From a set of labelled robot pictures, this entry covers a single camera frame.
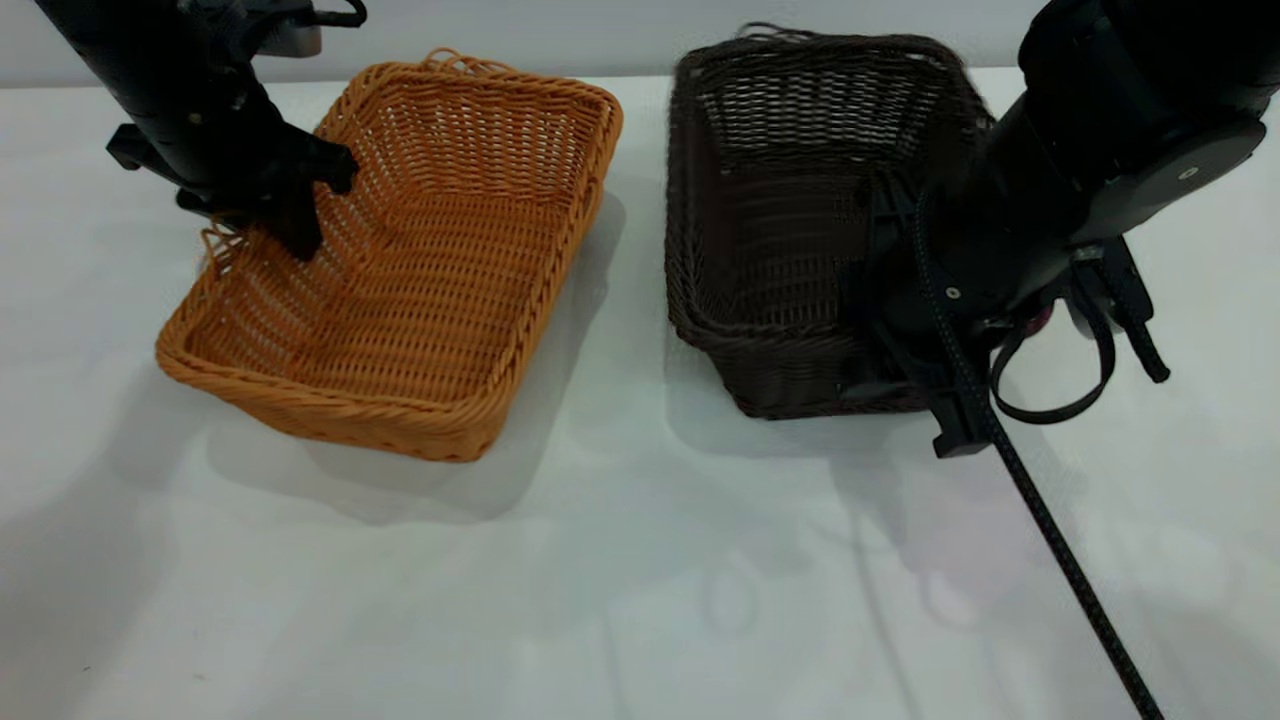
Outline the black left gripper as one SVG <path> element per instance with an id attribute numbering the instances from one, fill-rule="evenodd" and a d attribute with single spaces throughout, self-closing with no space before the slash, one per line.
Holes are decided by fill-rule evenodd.
<path id="1" fill-rule="evenodd" d="M 287 122 L 260 86 L 120 91 L 129 120 L 108 141 L 127 170 L 147 169 L 180 190 L 175 204 L 224 225 L 265 213 L 292 258 L 310 263 L 323 245 L 316 183 L 351 191 L 353 152 Z"/>

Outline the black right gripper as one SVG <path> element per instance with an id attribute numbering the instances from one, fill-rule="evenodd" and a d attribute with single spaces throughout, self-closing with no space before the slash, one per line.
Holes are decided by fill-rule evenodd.
<path id="1" fill-rule="evenodd" d="M 998 307 L 1002 273 L 937 182 L 877 170 L 865 210 L 864 254 L 840 266 L 840 325 L 858 351 L 838 398 L 913 398 L 938 423 L 938 457 L 977 454 L 991 443 L 977 398 L 989 342 L 978 323 Z"/>

